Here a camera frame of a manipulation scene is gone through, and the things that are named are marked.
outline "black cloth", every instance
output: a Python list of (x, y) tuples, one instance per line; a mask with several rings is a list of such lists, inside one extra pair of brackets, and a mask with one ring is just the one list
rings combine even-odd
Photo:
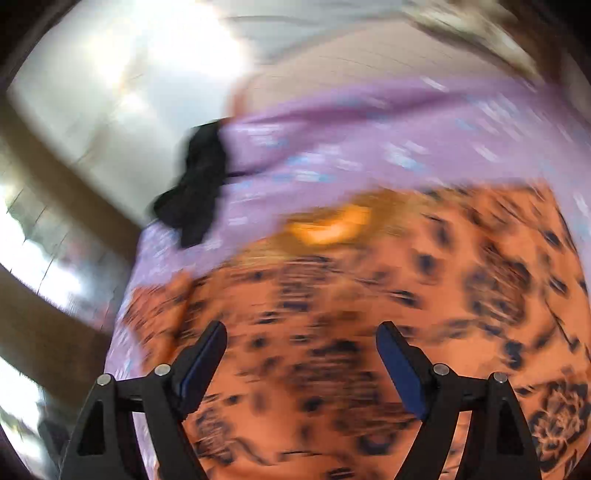
[(183, 248), (200, 244), (213, 223), (216, 200), (227, 176), (228, 156), (218, 136), (220, 128), (217, 121), (197, 129), (189, 140), (185, 173), (153, 205), (160, 221), (180, 230)]

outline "metal screw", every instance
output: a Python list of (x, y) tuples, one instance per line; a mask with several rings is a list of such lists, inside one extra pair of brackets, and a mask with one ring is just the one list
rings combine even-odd
[(96, 379), (96, 382), (101, 387), (104, 387), (110, 381), (111, 381), (111, 376), (109, 374), (102, 374), (102, 375), (99, 376), (99, 378)]
[(495, 372), (492, 378), (494, 378), (499, 383), (505, 383), (508, 379), (507, 374), (504, 374), (503, 372)]
[(447, 375), (449, 373), (449, 367), (446, 364), (435, 364), (433, 365), (433, 371), (437, 375)]
[(169, 372), (170, 372), (170, 365), (169, 364), (160, 364), (159, 366), (154, 368), (154, 373), (156, 375), (158, 375), (159, 377), (163, 377), (165, 375), (168, 375)]

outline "fabric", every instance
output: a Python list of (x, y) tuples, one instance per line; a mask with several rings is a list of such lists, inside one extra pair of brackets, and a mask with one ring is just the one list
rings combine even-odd
[(180, 246), (198, 245), (211, 227), (216, 200), (226, 180), (227, 156), (218, 137), (221, 122), (198, 127), (189, 141), (185, 173), (178, 185), (154, 202), (165, 225), (179, 229)]
[[(286, 103), (231, 122), (221, 135), (229, 174), (257, 173), (222, 186), (201, 244), (180, 249), (178, 232), (161, 222), (144, 231), (105, 364), (117, 379), (142, 374), (141, 346), (122, 323), (136, 288), (167, 284), (181, 270), (206, 275), (246, 244), (274, 234), (285, 215), (374, 187), (545, 179), (591, 275), (589, 128), (551, 87), (511, 79), (378, 82)], [(137, 431), (153, 466), (141, 419)]]
[[(365, 211), (356, 228), (352, 207)], [(312, 226), (340, 235), (311, 240), (301, 229)], [(589, 444), (587, 288), (545, 185), (372, 192), (293, 217), (183, 285), (180, 273), (136, 289), (124, 324), (144, 372), (211, 320), (226, 325), (228, 350), (184, 423), (210, 479), (393, 478), (420, 423), (377, 354), (384, 320), (460, 375), (506, 372), (544, 478), (564, 478)], [(462, 414), (444, 479), (468, 422)]]

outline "orange floral fabric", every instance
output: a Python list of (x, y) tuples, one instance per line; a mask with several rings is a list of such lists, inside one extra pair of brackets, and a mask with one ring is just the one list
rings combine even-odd
[[(364, 210), (297, 216), (205, 278), (179, 273), (134, 292), (124, 321), (146, 372), (210, 321), (228, 329), (184, 423), (209, 478), (394, 478), (420, 422), (375, 349), (384, 320), (460, 375), (506, 372), (544, 478), (565, 478), (590, 439), (591, 316), (551, 190), (381, 191), (350, 205)], [(343, 211), (363, 211), (363, 222), (339, 236), (327, 218)], [(330, 245), (299, 235), (314, 222), (331, 229)], [(461, 414), (443, 479), (455, 475), (468, 422)]]

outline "purple patterned fabric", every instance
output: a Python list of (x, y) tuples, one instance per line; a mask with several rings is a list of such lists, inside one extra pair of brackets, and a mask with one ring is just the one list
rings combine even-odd
[[(591, 274), (591, 136), (551, 87), (513, 79), (392, 80), (286, 103), (226, 126), (230, 170), (203, 244), (177, 248), (161, 223), (143, 233), (126, 297), (166, 283), (180, 269), (204, 275), (244, 245), (273, 233), (283, 216), (339, 202), (353, 192), (546, 179)], [(136, 341), (115, 327), (105, 369), (140, 374)], [(154, 456), (140, 429), (148, 464)]]

